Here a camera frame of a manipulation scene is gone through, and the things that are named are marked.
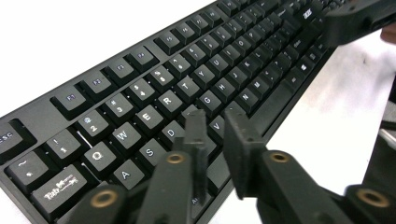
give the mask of keyboard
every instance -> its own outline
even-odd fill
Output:
[[[90,189],[148,180],[199,108],[209,188],[192,218],[208,222],[232,190],[223,112],[246,113],[268,141],[331,56],[322,15],[342,4],[217,1],[5,115],[3,191],[32,222],[64,223]]]

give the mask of keyboard frame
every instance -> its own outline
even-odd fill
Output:
[[[102,104],[104,104],[108,99],[110,99],[115,94],[120,93],[121,91],[124,91],[132,83],[136,82],[139,78],[145,77],[152,70],[152,68],[150,68],[148,71],[142,73],[138,77],[134,78],[132,81],[125,84],[123,87],[114,91],[109,96],[105,97],[103,100],[95,103],[94,106],[91,107],[89,110],[85,111],[84,113],[80,114],[79,116],[76,116],[74,119],[71,119],[71,120],[67,120],[59,112],[59,110],[50,101],[50,98],[53,97],[56,94],[56,92],[61,90],[62,88],[69,86],[69,85],[75,85],[75,84],[79,83],[89,73],[98,71],[98,70],[102,70],[109,63],[111,63],[113,60],[116,60],[119,57],[125,56],[132,49],[140,47],[140,46],[147,47],[148,50],[153,55],[155,55],[157,57],[157,59],[159,60],[159,62],[153,68],[156,68],[157,66],[164,64],[173,56],[168,56],[166,53],[164,53],[163,50],[160,47],[158,47],[156,43],[154,43],[154,39],[157,38],[164,31],[173,29],[180,22],[188,20],[193,15],[199,14],[209,7],[215,7],[217,3],[218,3],[218,1],[215,1],[215,2],[207,5],[206,7],[202,7],[201,9],[196,10],[189,16],[187,16],[179,21],[176,21],[172,25],[169,25],[168,27],[161,29],[161,31],[158,31],[157,33],[133,44],[131,47],[121,51],[120,53],[113,55],[111,58],[97,64],[96,66],[92,67],[91,69],[68,80],[64,84],[35,98],[30,103],[27,103],[27,104],[19,107],[18,109],[4,115],[2,118],[0,118],[0,123],[3,123],[3,122],[6,123],[13,119],[19,119],[21,121],[21,123],[23,123],[23,125],[30,131],[30,133],[36,139],[36,143],[33,146],[27,148],[20,155],[11,159],[10,161],[7,161],[5,164],[0,166],[0,170],[1,170],[1,172],[0,172],[0,188],[6,193],[6,195],[12,200],[12,202],[14,202],[17,205],[17,207],[26,215],[26,217],[31,222],[33,222],[33,223],[48,223],[47,220],[41,216],[41,214],[36,210],[36,208],[27,200],[27,198],[24,196],[24,194],[17,188],[17,186],[12,182],[12,180],[7,176],[6,169],[8,168],[8,166],[10,164],[12,164],[14,161],[16,161],[17,159],[19,159],[20,157],[29,153],[30,151],[42,146],[48,139],[50,139],[53,135],[60,132],[64,128],[74,125],[74,123],[76,123],[81,117],[83,117],[84,115],[93,111],[94,109],[100,107]],[[225,16],[225,14],[221,10],[219,10],[218,13],[221,15],[223,20],[225,18],[228,18],[227,16]],[[212,30],[213,29],[210,29],[208,32],[206,32],[206,34],[209,34],[210,32],[212,32]],[[198,37],[197,39],[192,41],[191,44],[199,41],[204,36],[205,35]],[[183,47],[182,49],[176,51],[173,55],[179,54],[186,47]],[[304,84],[300,87],[299,90],[297,90],[297,92],[293,95],[293,97],[291,98],[291,100],[289,101],[287,106],[283,109],[283,111],[280,113],[280,115],[276,118],[275,122],[271,125],[269,130],[263,136],[263,140],[266,143],[271,139],[271,137],[276,132],[277,128],[280,126],[282,121],[287,117],[289,112],[297,104],[298,100],[302,97],[305,90],[309,87],[311,82],[314,80],[314,78],[316,77],[316,75],[318,74],[320,69],[329,60],[333,51],[334,51],[334,49],[328,49],[328,51],[323,55],[323,57],[320,60],[320,62],[318,63],[318,65],[314,68],[314,70],[311,72],[311,74],[305,80]],[[48,108],[49,110],[45,111],[45,113],[43,113],[42,108]],[[44,122],[40,123],[39,122],[40,120],[58,120],[59,123],[57,125],[46,125]],[[218,209],[220,208],[222,203],[229,196],[229,194],[231,193],[232,190],[233,190],[233,183],[231,180],[229,180],[227,182],[227,184],[225,185],[225,187],[221,190],[220,194],[206,208],[206,210],[204,211],[202,216],[198,219],[197,223],[201,224],[201,223],[209,222],[210,219],[216,214],[216,212],[218,211]]]

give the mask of table surface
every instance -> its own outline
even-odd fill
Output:
[[[0,117],[190,15],[201,1],[3,1]],[[361,183],[396,71],[379,32],[336,50],[267,145],[343,194]],[[29,223],[0,189],[0,216]],[[234,192],[211,223],[260,223]]]

